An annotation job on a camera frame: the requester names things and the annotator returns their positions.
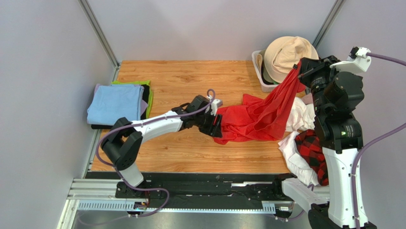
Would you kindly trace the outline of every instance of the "green towel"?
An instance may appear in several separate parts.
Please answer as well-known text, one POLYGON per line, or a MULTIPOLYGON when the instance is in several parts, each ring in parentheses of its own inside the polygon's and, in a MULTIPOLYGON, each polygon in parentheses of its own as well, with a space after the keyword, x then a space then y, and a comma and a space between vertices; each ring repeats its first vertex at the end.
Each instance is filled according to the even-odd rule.
POLYGON ((150 83, 151 83, 151 81, 147 80, 147 81, 134 81, 134 82, 128 82, 128 83, 114 81, 112 84, 139 84, 139 85, 146 84, 146 85, 148 85, 150 87, 150 95, 148 96, 147 118, 149 118, 150 113, 151 113, 151 108, 152 108, 152 99, 153 99, 153 94, 152 94, 150 83))

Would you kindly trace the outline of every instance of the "blue towel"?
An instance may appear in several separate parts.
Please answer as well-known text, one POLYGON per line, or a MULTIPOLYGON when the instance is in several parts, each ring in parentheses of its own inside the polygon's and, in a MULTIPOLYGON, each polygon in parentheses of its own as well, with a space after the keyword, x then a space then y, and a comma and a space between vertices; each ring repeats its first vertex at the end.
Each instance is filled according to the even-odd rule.
POLYGON ((87 122, 95 125, 114 125, 117 119, 129 121, 141 118, 141 101, 144 88, 133 84, 99 86, 87 110, 87 122))

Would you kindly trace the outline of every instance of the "metal frame edge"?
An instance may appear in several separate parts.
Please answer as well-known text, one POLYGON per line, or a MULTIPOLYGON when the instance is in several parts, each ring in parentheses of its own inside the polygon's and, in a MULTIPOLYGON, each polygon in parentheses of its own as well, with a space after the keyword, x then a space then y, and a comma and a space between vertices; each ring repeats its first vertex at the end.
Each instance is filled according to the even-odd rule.
POLYGON ((333 24, 335 18, 337 17, 338 13, 340 12, 341 8, 343 7, 346 0, 336 0, 328 13, 322 27, 320 28, 319 32, 315 37, 315 41, 313 42, 313 46, 315 49, 318 48, 321 41, 327 34, 328 30, 330 29, 331 25, 333 24))
POLYGON ((101 45, 103 46, 104 50, 106 51, 107 56, 109 57, 111 63, 117 69, 120 66, 120 63, 117 60, 116 56, 114 55, 114 52, 113 52, 111 46, 107 42, 106 36, 104 36, 102 28, 100 27, 100 24, 97 22, 96 16, 94 15, 94 12, 91 9, 88 0, 78 0, 78 2, 82 6, 84 13, 86 14, 87 18, 89 19, 89 22, 90 22, 91 26, 93 27, 97 37, 99 38, 101 45))

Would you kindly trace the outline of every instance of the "laundry basket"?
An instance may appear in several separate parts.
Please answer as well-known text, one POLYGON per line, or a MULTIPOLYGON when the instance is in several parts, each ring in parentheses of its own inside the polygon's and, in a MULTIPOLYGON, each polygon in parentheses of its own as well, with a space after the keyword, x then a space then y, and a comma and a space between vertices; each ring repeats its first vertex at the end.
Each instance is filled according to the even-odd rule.
POLYGON ((261 83, 261 90, 263 92, 271 92, 274 88, 276 88, 278 86, 278 84, 271 84, 271 85, 264 84, 262 77, 261 77, 261 69, 259 69, 259 67, 255 61, 255 57, 259 54, 260 51, 261 50, 254 51, 252 54, 256 76, 258 77, 259 83, 261 83))

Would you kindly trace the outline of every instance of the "gray wall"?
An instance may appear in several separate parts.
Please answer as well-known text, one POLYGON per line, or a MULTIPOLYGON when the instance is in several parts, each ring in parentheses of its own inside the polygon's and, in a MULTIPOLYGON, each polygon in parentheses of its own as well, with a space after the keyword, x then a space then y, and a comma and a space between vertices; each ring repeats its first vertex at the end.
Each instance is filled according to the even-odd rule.
POLYGON ((55 228, 113 67, 76 0, 0 1, 0 228, 55 228))
MULTIPOLYGON (((346 59, 351 48, 406 60, 404 0, 347 1, 319 47, 321 56, 346 59)), ((364 101, 355 110, 364 142, 406 121, 406 67, 372 59, 364 73, 364 101)), ((370 147, 361 159, 361 183, 369 220, 379 228, 405 228, 406 130, 370 147)))
POLYGON ((89 0, 122 60, 249 60, 280 36, 312 42, 334 0, 89 0))

